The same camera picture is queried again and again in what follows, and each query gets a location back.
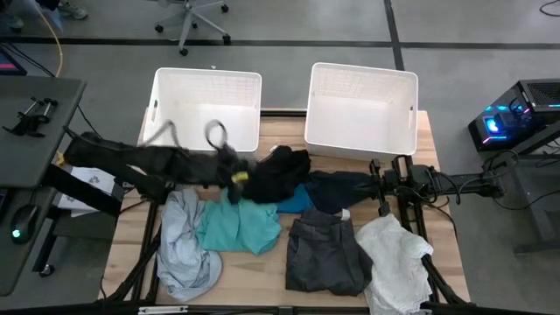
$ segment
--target white plastic basket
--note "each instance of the white plastic basket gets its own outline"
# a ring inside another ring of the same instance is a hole
[[[209,121],[221,121],[227,142],[238,153],[251,155],[259,145],[262,79],[258,73],[160,68],[156,71],[143,133],[148,140],[167,120],[177,126],[182,147],[213,151],[204,135]],[[210,134],[221,142],[221,129]],[[152,145],[175,144],[165,132]]]
[[[390,159],[417,150],[418,78],[414,73],[316,63],[305,121],[314,155]]]

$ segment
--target chair wheel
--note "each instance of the chair wheel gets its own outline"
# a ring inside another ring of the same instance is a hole
[[[231,45],[231,37],[229,35],[224,35],[222,37],[224,39],[224,45]]]
[[[56,269],[54,268],[54,266],[47,264],[45,265],[45,268],[43,269],[43,271],[38,273],[39,277],[49,277],[50,275],[52,275],[54,273]]]

